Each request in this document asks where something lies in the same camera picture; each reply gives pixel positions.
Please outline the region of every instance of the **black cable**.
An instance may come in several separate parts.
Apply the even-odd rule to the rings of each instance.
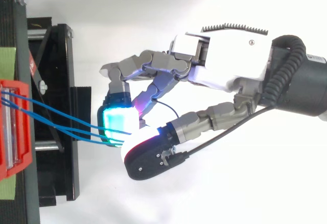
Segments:
[[[175,114],[176,114],[176,117],[179,118],[179,115],[177,114],[177,112],[174,110],[174,108],[172,108],[171,106],[161,102],[161,101],[158,101],[157,99],[152,99],[153,102],[157,102],[159,104],[162,104],[162,105],[165,105],[166,107],[170,108]]]
[[[229,133],[233,132],[235,129],[239,128],[240,126],[242,126],[243,124],[245,124],[247,121],[250,121],[252,118],[255,118],[256,116],[265,113],[266,111],[269,110],[273,110],[275,108],[275,106],[267,106],[266,108],[263,108],[251,115],[249,115],[247,118],[241,120],[240,122],[238,122],[237,124],[235,124],[233,127],[225,130],[224,132],[222,132],[221,134],[217,135],[216,137],[213,137],[211,140],[208,140],[207,142],[199,145],[198,147],[192,149],[191,151],[188,151],[187,156],[190,156],[192,154],[194,154],[195,152],[203,149],[204,147],[207,147],[208,145],[211,145],[213,142],[223,138],[224,136],[228,135]]]
[[[280,36],[272,41],[273,47],[290,48],[290,55],[278,69],[278,71],[268,80],[261,95],[259,104],[265,106],[275,105],[287,85],[290,83],[295,72],[303,63],[306,55],[306,46],[297,36]]]

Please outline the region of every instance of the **white label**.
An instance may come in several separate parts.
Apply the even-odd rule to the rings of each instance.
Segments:
[[[323,57],[319,57],[319,56],[315,56],[315,55],[311,55],[311,54],[307,54],[307,58],[310,61],[315,61],[315,62],[319,62],[319,63],[323,63],[326,64],[326,60]]]

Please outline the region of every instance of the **white wall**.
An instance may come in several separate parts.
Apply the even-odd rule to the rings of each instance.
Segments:
[[[73,28],[75,81],[92,86],[95,124],[108,88],[98,73],[103,64],[144,49],[167,50],[177,33],[224,22],[267,28],[271,37],[295,34],[308,53],[327,56],[326,2],[29,0],[28,16],[52,16],[54,24]],[[132,82],[132,96],[148,84]],[[188,83],[162,98],[180,114],[231,100],[232,94]],[[159,105],[146,116],[152,126],[172,119]],[[128,177],[119,149],[79,142],[81,195],[41,208],[41,223],[326,223],[326,127],[318,118],[271,111],[142,182]],[[216,134],[207,132],[183,149]]]

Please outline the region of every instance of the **red plastic holder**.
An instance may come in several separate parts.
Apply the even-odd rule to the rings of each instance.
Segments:
[[[27,84],[0,80],[0,90],[29,96]],[[2,98],[29,110],[29,102],[1,93]],[[30,117],[20,110],[0,104],[0,181],[24,170],[32,162]]]

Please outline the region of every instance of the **led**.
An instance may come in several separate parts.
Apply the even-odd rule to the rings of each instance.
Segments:
[[[107,108],[103,111],[103,125],[105,128],[134,133],[139,129],[138,111],[135,107]],[[122,141],[128,138],[128,135],[107,130],[105,135]]]

